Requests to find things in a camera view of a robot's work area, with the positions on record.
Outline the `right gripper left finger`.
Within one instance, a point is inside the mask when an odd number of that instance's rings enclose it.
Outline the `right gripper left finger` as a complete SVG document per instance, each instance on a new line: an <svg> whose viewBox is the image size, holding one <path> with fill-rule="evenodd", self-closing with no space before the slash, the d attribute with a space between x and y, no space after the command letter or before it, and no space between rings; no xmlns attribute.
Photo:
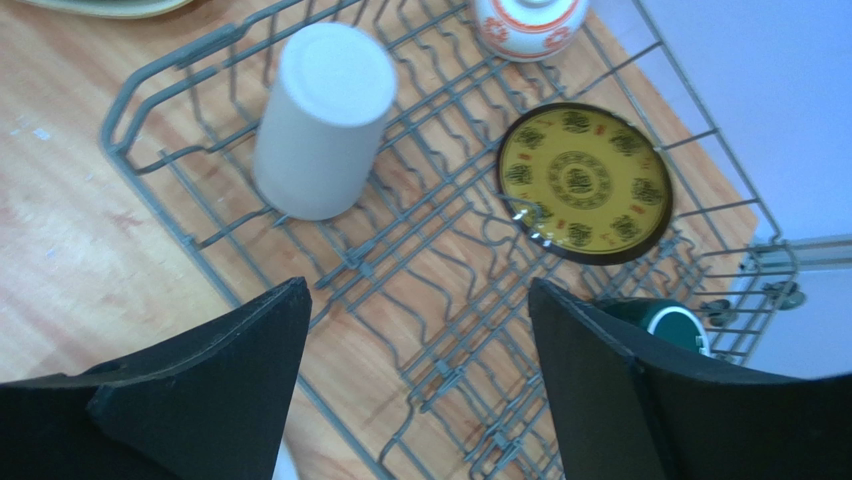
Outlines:
<svg viewBox="0 0 852 480"><path fill-rule="evenodd" d="M5 479L280 479L312 299L291 278L80 374L1 386Z"/></svg>

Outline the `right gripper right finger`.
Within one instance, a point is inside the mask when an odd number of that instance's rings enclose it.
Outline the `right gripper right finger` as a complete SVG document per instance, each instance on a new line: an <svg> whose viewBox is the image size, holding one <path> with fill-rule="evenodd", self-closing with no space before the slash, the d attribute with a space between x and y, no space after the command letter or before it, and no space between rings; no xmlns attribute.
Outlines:
<svg viewBox="0 0 852 480"><path fill-rule="evenodd" d="M537 278L528 310L569 479L847 479L851 378L686 350Z"/></svg>

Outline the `cream bird plate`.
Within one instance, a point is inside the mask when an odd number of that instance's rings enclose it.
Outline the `cream bird plate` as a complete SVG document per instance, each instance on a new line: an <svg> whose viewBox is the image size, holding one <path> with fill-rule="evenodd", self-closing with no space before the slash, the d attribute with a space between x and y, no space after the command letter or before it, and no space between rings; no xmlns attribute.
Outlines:
<svg viewBox="0 0 852 480"><path fill-rule="evenodd" d="M178 10L192 0L22 0L63 13L108 19L142 19Z"/></svg>

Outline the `yellow patterned black-rim plate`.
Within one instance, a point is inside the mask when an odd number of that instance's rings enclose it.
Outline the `yellow patterned black-rim plate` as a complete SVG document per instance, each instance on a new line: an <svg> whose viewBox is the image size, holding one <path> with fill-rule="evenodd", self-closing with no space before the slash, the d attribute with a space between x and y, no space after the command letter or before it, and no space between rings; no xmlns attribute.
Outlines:
<svg viewBox="0 0 852 480"><path fill-rule="evenodd" d="M537 245L569 261L620 265L652 250L674 211L670 169L624 117L578 102L541 105L505 131L498 197Z"/></svg>

